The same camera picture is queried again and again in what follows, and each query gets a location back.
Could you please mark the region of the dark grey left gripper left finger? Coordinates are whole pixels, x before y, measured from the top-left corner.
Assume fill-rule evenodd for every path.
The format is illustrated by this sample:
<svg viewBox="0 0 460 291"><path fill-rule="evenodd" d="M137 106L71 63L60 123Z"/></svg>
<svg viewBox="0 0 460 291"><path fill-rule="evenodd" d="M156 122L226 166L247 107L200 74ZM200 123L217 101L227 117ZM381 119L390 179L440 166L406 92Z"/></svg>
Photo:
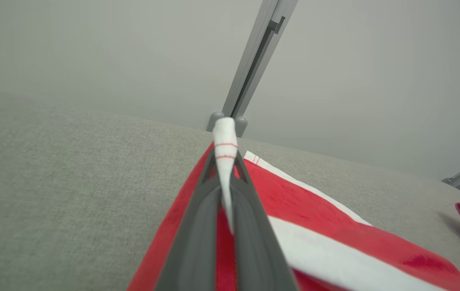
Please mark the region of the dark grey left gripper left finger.
<svg viewBox="0 0 460 291"><path fill-rule="evenodd" d="M215 291L221 196L216 158L211 150L155 284L157 291Z"/></svg>

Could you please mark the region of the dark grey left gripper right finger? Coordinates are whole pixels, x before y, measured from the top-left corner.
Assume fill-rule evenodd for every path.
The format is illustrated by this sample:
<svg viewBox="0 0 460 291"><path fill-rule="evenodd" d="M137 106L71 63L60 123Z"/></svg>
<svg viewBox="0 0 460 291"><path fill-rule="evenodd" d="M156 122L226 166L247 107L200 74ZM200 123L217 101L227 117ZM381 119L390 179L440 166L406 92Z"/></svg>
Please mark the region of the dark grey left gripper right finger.
<svg viewBox="0 0 460 291"><path fill-rule="evenodd" d="M232 223L239 291L298 291L243 157L231 174Z"/></svg>

